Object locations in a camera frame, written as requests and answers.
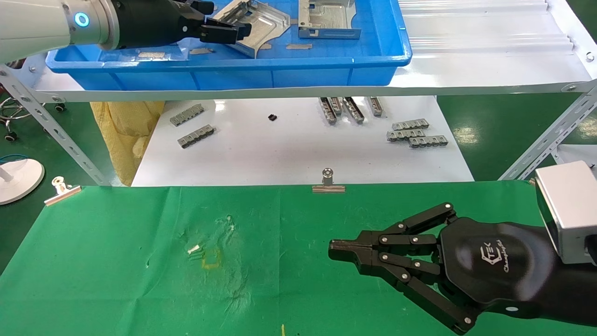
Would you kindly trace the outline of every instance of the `caster wheel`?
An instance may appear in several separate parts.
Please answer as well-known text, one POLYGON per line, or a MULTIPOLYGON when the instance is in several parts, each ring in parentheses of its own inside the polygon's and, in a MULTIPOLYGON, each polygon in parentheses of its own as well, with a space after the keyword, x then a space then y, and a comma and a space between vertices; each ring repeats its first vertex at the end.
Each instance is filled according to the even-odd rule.
POLYGON ((15 142, 18 139, 17 134, 14 132, 9 132, 4 136, 4 140, 8 142, 15 142))
POLYGON ((63 112, 64 110, 66 110, 66 106, 62 103, 58 103, 54 105, 54 109, 56 110, 56 112, 63 112))

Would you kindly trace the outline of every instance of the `green cloth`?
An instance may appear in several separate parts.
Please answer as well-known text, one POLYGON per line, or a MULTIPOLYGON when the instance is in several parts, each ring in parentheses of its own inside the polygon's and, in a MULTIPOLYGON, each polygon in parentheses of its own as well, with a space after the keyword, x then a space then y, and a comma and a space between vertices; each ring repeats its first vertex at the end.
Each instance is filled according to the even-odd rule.
MULTIPOLYGON (((541 225, 525 182, 103 188, 45 208, 0 277, 0 335, 452 335, 381 279, 327 256, 450 201, 541 225)), ((469 335, 595 335, 485 313, 469 335)))

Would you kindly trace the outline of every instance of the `blue led ring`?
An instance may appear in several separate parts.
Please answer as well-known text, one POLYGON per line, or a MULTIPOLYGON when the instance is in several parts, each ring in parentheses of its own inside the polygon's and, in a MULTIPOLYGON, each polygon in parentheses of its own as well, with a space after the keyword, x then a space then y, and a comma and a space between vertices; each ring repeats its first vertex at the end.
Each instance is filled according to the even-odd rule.
POLYGON ((89 26, 89 17, 85 13, 76 13, 75 23, 79 25, 79 27, 87 27, 89 26))

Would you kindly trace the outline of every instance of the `metal shelf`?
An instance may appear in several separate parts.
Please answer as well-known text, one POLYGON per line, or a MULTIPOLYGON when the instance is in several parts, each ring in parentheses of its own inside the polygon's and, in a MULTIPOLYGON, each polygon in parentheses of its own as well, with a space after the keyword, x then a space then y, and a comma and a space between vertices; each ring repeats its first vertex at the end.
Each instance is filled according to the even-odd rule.
POLYGON ((552 152, 557 164, 584 161, 593 166, 593 175, 597 178, 597 145, 560 145, 552 152))
POLYGON ((597 45, 565 0, 401 0, 400 6, 413 61, 385 87, 86 91, 49 71, 42 56, 15 73, 40 102, 586 92, 595 86, 597 45))
POLYGON ((382 117, 354 98, 365 121, 342 113, 333 126, 317 98, 167 102, 133 186, 320 184, 326 167, 340 185, 473 180, 435 97, 381 97, 382 117), (205 112, 179 127, 170 123, 197 103, 205 112), (418 118, 428 120, 427 135, 444 135, 448 145, 413 149, 386 140, 392 123, 418 118), (178 138, 207 124, 215 134, 180 148, 178 138))

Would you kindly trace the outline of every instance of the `yellow bag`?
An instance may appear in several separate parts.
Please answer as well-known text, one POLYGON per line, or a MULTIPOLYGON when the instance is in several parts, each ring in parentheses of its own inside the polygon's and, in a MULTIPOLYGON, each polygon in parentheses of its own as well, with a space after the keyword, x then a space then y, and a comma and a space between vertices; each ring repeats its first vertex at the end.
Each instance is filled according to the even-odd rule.
POLYGON ((164 102, 92 102, 91 109, 116 175, 130 186, 164 111, 164 102))

